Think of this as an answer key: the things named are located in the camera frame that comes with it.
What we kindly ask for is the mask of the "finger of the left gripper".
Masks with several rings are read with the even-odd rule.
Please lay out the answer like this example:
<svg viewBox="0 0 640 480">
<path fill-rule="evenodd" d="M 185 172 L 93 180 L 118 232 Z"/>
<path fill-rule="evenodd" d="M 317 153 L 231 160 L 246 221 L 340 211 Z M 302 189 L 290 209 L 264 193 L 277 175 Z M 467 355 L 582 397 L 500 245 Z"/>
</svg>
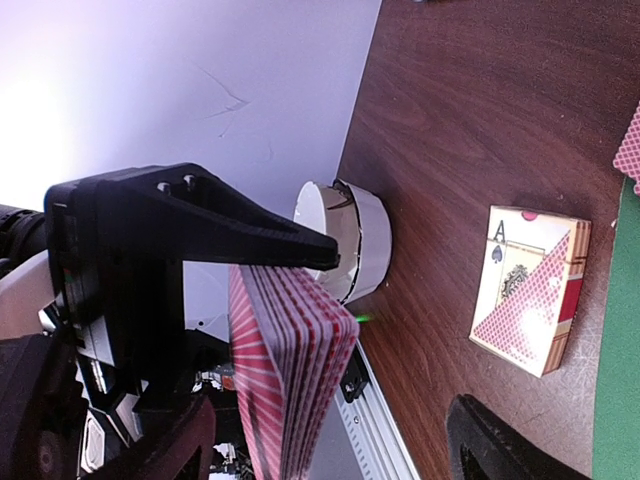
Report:
<svg viewBox="0 0 640 480">
<path fill-rule="evenodd" d="M 207 479 L 216 417 L 206 394 L 191 396 L 130 449 L 97 470 L 99 479 Z"/>
</svg>

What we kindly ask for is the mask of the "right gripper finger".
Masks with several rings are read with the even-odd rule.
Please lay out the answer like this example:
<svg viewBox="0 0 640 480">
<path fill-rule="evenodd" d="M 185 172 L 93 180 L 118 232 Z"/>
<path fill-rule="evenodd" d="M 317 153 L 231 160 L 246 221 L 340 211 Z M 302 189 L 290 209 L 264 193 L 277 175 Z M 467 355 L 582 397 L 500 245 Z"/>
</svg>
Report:
<svg viewBox="0 0 640 480">
<path fill-rule="evenodd" d="M 529 442 L 470 394 L 456 396 L 446 416 L 454 479 L 583 479 Z"/>
</svg>

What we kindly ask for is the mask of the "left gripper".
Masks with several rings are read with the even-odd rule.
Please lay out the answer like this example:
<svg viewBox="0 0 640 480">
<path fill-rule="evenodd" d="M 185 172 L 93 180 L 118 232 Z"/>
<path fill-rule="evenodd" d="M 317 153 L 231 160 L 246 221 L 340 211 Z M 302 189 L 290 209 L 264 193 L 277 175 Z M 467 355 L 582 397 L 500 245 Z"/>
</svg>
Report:
<svg viewBox="0 0 640 480">
<path fill-rule="evenodd" d="M 139 395 L 184 331 L 182 260 L 331 270 L 336 241 L 261 207 L 192 163 L 101 174 L 45 195 L 57 305 L 91 404 Z"/>
</svg>

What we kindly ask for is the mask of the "red-backed playing card deck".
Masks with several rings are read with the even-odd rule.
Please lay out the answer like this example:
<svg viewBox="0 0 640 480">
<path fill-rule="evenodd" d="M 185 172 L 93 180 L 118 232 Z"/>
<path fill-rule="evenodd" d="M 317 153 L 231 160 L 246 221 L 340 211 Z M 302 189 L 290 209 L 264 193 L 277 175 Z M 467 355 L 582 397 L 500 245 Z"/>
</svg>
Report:
<svg viewBox="0 0 640 480">
<path fill-rule="evenodd" d="M 234 265 L 233 382 L 258 479 L 306 479 L 359 324 L 305 269 Z"/>
</svg>

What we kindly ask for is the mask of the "dealt red-backed card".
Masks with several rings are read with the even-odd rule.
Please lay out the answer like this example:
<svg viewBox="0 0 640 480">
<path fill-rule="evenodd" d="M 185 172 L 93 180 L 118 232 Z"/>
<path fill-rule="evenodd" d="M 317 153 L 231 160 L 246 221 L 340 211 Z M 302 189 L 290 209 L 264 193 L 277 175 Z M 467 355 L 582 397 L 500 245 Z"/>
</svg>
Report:
<svg viewBox="0 0 640 480">
<path fill-rule="evenodd" d="M 640 105 L 637 105 L 614 156 L 613 166 L 632 181 L 633 192 L 638 196 L 640 192 Z"/>
</svg>

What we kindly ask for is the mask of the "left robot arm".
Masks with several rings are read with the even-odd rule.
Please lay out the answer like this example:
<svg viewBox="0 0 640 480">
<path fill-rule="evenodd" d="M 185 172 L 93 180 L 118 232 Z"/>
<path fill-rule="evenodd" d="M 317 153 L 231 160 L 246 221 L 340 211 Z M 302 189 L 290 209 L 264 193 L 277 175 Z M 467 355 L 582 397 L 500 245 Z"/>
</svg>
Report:
<svg viewBox="0 0 640 480">
<path fill-rule="evenodd" d="M 1 475 L 73 479 L 90 409 L 127 395 L 142 424 L 100 479 L 204 479 L 246 441 L 234 392 L 197 387 L 227 343 L 185 326 L 187 261 L 329 270 L 334 239 L 195 164 L 52 186 L 1 210 Z"/>
</svg>

